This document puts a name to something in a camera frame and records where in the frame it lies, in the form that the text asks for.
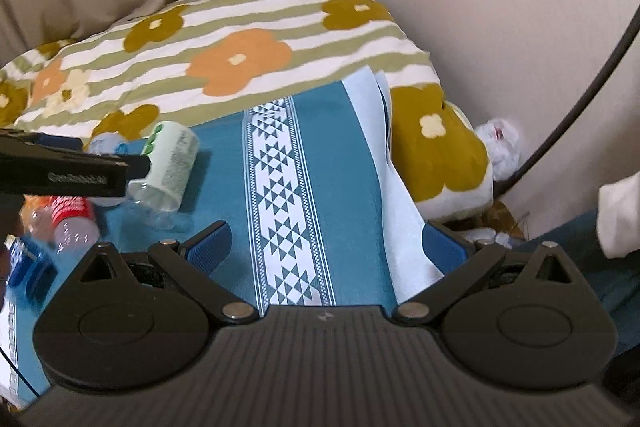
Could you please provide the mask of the green white label cup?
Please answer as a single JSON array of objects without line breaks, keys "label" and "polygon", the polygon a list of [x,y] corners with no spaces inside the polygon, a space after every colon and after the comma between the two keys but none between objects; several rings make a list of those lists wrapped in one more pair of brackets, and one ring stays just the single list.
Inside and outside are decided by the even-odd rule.
[{"label": "green white label cup", "polygon": [[177,211],[199,149],[200,139],[189,127],[160,121],[142,147],[151,163],[149,173],[128,184],[131,199],[156,212]]}]

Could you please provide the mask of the orange label plastic cup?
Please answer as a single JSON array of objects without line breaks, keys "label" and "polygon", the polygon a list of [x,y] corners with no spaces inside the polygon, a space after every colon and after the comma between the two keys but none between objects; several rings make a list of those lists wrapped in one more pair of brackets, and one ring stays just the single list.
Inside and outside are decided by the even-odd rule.
[{"label": "orange label plastic cup", "polygon": [[52,243],[54,228],[49,196],[26,196],[21,210],[25,231],[37,241]]}]

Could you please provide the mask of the grey label plastic cup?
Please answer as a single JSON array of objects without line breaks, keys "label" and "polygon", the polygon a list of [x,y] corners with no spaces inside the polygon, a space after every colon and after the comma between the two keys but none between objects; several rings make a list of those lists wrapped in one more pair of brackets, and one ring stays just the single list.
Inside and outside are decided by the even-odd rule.
[{"label": "grey label plastic cup", "polygon": [[[129,144],[117,132],[105,132],[96,135],[88,144],[87,152],[93,155],[127,155]],[[125,202],[125,197],[90,197],[96,207],[113,208]]]}]

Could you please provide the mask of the red label plastic cup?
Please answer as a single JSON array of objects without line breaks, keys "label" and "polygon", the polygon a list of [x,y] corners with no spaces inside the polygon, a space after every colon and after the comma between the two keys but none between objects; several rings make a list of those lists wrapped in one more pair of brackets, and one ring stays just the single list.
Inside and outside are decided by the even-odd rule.
[{"label": "red label plastic cup", "polygon": [[85,197],[50,198],[53,236],[59,253],[88,251],[100,238],[93,205]]}]

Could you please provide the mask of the blue label plastic cup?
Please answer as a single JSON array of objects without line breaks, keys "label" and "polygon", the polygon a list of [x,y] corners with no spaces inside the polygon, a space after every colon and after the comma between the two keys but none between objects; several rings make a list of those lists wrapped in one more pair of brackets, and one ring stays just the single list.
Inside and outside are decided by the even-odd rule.
[{"label": "blue label plastic cup", "polygon": [[55,263],[29,236],[15,237],[9,253],[11,272],[6,285],[23,305],[42,307],[58,275]]}]

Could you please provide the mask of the white crumpled bag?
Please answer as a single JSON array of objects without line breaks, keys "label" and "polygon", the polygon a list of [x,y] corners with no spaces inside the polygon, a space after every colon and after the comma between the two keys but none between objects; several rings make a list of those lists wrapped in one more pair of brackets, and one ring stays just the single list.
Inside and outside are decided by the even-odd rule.
[{"label": "white crumpled bag", "polygon": [[520,134],[513,124],[502,118],[491,119],[474,129],[488,153],[492,177],[506,181],[521,165]]}]

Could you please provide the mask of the blue patterned cloth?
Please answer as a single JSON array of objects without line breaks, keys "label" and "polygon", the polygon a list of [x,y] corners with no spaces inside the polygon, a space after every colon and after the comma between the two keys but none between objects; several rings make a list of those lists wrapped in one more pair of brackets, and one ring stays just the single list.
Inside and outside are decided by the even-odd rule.
[{"label": "blue patterned cloth", "polygon": [[222,220],[231,248],[213,280],[257,309],[393,308],[442,275],[390,161],[393,113],[386,76],[362,68],[201,124],[180,210],[152,217],[125,202],[100,212],[101,237],[133,253]]}]

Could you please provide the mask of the white cloth at right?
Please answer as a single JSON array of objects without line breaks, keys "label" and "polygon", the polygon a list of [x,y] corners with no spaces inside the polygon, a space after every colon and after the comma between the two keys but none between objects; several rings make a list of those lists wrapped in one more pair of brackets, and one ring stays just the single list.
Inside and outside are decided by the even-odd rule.
[{"label": "white cloth at right", "polygon": [[640,246],[640,172],[600,187],[597,236],[608,259],[623,258]]}]

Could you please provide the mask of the floral striped duvet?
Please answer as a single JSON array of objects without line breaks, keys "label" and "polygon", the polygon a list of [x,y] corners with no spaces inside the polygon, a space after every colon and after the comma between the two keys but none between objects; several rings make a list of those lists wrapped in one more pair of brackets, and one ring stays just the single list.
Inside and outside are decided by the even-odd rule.
[{"label": "floral striped duvet", "polygon": [[29,50],[1,71],[1,122],[91,138],[196,126],[345,78],[382,72],[392,156],[421,215],[449,220],[494,199],[486,147],[446,99],[431,57],[375,0],[179,0],[81,41]]}]

